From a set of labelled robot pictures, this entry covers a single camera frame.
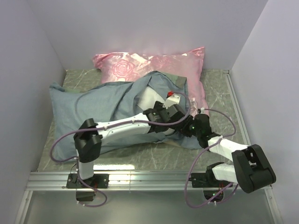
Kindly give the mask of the aluminium right side rail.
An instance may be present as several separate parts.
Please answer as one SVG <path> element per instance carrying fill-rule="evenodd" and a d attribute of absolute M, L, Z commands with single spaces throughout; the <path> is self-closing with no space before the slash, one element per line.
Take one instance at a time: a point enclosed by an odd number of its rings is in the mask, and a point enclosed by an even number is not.
<path fill-rule="evenodd" d="M 250 138 L 249 138 L 249 135 L 248 135 L 248 131 L 247 131 L 247 128 L 246 128 L 246 125 L 245 125 L 245 122 L 244 122 L 244 119 L 243 119 L 243 116 L 242 116 L 242 112 L 241 112 L 241 109 L 240 109 L 240 106 L 239 106 L 239 103 L 238 103 L 238 100 L 237 100 L 237 96 L 236 96 L 236 93 L 235 93 L 235 90 L 234 90 L 234 87 L 233 87 L 233 83 L 232 83 L 232 80 L 231 80 L 231 77 L 230 77 L 230 71 L 229 70 L 224 70 L 223 74 L 224 74 L 225 80 L 227 82 L 228 90 L 230 92 L 232 104 L 233 104 L 234 111 L 235 111 L 235 114 L 236 114 L 236 118 L 237 118 L 237 121 L 238 121 L 238 124 L 239 124 L 242 139 L 244 141 L 244 144 L 250 146 L 252 144 L 251 144 L 251 141 L 250 141 Z"/>

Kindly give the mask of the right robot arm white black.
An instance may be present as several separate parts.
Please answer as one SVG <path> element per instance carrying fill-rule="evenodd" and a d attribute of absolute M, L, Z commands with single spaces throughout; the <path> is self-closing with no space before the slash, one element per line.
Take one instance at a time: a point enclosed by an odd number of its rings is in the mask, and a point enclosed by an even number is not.
<path fill-rule="evenodd" d="M 259 145 L 239 144 L 213 132 L 208 115 L 189 116 L 180 131 L 188 137 L 195 136 L 201 147 L 232 162 L 231 165 L 217 162 L 207 166 L 204 173 L 191 173 L 189 181 L 194 188 L 218 187 L 232 182 L 251 193 L 276 182 L 276 174 Z"/>

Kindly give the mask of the white pillow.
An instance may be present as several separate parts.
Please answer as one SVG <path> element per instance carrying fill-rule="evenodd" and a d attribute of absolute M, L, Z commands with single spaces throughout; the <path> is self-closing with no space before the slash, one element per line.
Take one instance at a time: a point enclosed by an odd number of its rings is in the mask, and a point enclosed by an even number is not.
<path fill-rule="evenodd" d="M 145 111 L 147 109 L 154 108 L 154 105 L 157 101 L 161 102 L 162 104 L 165 103 L 165 100 L 154 89 L 147 86 L 140 95 L 137 105 L 139 108 Z"/>

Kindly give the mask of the black controller box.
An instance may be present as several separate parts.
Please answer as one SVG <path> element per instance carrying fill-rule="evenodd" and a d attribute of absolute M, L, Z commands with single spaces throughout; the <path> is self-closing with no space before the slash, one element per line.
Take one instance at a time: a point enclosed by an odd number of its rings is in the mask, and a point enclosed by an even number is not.
<path fill-rule="evenodd" d="M 92 202 L 96 196 L 95 191 L 76 191 L 75 197 L 79 202 Z"/>
<path fill-rule="evenodd" d="M 221 192 L 219 195 L 215 196 L 221 190 L 222 189 L 218 189 L 218 190 L 204 190 L 203 191 L 204 198 L 206 200 L 209 200 L 210 198 L 214 197 L 214 199 L 212 200 L 213 203 L 222 202 L 224 200 L 224 192 Z"/>

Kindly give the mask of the black left controller box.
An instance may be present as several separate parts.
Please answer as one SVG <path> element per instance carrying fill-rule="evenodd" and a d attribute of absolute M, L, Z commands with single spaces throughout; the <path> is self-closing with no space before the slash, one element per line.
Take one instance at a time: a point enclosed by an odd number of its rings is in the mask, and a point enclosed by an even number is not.
<path fill-rule="evenodd" d="M 95 191 L 76 191 L 75 197 L 79 202 L 92 202 L 96 196 Z"/>

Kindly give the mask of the green beige patchwork pillowcase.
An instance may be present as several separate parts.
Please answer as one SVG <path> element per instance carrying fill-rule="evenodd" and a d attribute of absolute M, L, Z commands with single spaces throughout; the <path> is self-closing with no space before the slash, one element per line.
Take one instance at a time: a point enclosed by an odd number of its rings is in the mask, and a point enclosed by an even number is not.
<path fill-rule="evenodd" d="M 182 78 L 177 84 L 172 78 Z M 137 79 L 135 82 L 108 82 L 85 93 L 67 92 L 57 83 L 50 86 L 50 97 L 55 124 L 55 140 L 63 134 L 78 130 L 83 122 L 93 118 L 95 122 L 108 122 L 132 117 L 143 112 L 137 106 L 139 98 L 146 87 L 152 88 L 164 100 L 167 92 L 177 91 L 189 95 L 186 77 L 178 77 L 168 73 L 153 71 Z M 65 160 L 76 156 L 73 135 L 60 140 L 53 152 L 57 160 Z M 174 141 L 187 149 L 199 149 L 196 137 L 185 137 L 176 132 L 172 135 L 149 133 L 131 135 L 118 139 L 101 147 L 101 154 L 114 149 L 129 147 L 142 143 L 160 143 Z"/>

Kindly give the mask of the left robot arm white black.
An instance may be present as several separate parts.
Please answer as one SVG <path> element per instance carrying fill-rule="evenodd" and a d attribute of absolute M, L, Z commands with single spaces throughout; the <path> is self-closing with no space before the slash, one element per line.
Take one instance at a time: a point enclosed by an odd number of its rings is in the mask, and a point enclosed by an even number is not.
<path fill-rule="evenodd" d="M 78 175 L 81 180 L 94 177 L 94 161 L 100 156 L 101 147 L 110 142 L 139 134 L 162 133 L 168 129 L 191 136 L 188 125 L 192 120 L 190 112 L 185 112 L 180 105 L 166 108 L 159 101 L 153 108 L 130 118 L 104 123 L 88 119 L 73 137 L 78 155 Z"/>

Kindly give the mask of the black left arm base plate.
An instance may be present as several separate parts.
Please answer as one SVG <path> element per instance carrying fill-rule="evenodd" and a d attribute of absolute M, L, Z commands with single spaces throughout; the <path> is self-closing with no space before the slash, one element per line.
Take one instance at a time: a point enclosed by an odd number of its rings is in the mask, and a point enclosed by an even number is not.
<path fill-rule="evenodd" d="M 97 189 L 107 189 L 109 182 L 109 174 L 94 174 L 93 177 L 83 180 L 85 184 L 97 188 Z M 68 175 L 67 189 L 84 189 L 87 188 L 78 178 L 77 173 L 71 173 Z"/>

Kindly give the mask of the pink rose satin pillow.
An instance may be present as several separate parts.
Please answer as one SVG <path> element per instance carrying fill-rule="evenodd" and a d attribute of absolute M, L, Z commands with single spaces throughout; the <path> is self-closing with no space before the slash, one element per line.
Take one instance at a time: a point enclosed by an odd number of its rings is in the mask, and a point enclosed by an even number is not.
<path fill-rule="evenodd" d="M 92 59 L 102 73 L 101 82 L 136 81 L 152 71 L 185 77 L 192 105 L 191 113 L 207 108 L 206 95 L 200 76 L 203 69 L 205 48 L 199 47 L 176 55 L 140 55 L 128 52 L 98 54 Z"/>

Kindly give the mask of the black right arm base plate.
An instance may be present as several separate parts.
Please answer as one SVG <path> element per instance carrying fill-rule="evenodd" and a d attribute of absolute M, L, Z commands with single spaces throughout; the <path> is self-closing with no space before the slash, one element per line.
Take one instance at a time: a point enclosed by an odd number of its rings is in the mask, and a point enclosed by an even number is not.
<path fill-rule="evenodd" d="M 191 173 L 188 181 L 193 188 L 217 188 L 221 187 L 221 181 L 216 180 L 213 173 Z"/>

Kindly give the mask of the aluminium front mounting rail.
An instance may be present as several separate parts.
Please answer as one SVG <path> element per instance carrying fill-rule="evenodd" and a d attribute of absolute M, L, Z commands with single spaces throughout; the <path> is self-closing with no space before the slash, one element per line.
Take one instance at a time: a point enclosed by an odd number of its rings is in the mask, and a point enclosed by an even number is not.
<path fill-rule="evenodd" d="M 109 170 L 96 171 L 96 174 L 108 174 L 106 189 L 101 191 L 183 191 L 187 171 L 135 171 Z M 66 187 L 69 172 L 32 172 L 26 190 L 31 191 L 75 191 Z"/>

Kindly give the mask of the black right controller box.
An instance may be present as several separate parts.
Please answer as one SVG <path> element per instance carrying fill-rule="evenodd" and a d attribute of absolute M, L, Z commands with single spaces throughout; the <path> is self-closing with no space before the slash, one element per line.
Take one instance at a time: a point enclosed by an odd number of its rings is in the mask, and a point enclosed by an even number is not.
<path fill-rule="evenodd" d="M 218 190 L 204 190 L 203 191 L 204 198 L 206 200 L 209 200 L 210 198 L 214 197 L 214 199 L 212 200 L 213 203 L 222 202 L 224 200 L 224 192 L 221 192 L 219 195 L 215 196 L 221 190 L 222 189 L 218 189 Z"/>

